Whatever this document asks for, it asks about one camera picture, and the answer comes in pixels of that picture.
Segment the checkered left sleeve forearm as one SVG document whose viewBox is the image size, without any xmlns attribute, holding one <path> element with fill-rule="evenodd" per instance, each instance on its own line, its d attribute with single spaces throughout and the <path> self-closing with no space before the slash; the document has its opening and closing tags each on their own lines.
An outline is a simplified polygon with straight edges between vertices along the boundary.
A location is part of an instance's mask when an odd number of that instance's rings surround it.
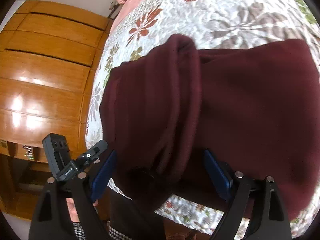
<svg viewBox="0 0 320 240">
<path fill-rule="evenodd" d="M 125 234 L 117 231 L 116 229 L 112 228 L 111 222 L 109 220 L 103 220 L 104 224 L 107 226 L 107 231 L 111 239 L 116 239 L 116 240 L 131 240 L 130 237 L 126 236 Z M 73 228 L 75 235 L 77 239 L 80 240 L 86 240 L 86 235 L 83 230 L 83 227 L 80 222 L 73 222 Z"/>
</svg>

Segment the person's left hand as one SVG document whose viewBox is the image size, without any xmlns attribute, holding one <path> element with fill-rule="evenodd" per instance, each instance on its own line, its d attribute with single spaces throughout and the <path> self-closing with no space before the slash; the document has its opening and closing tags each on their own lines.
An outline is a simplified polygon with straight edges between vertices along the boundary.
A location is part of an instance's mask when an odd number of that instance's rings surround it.
<svg viewBox="0 0 320 240">
<path fill-rule="evenodd" d="M 79 223 L 80 220 L 79 220 L 79 216 L 78 216 L 73 198 L 66 198 L 66 202 L 67 202 L 68 212 L 69 212 L 71 221 L 73 223 Z"/>
</svg>

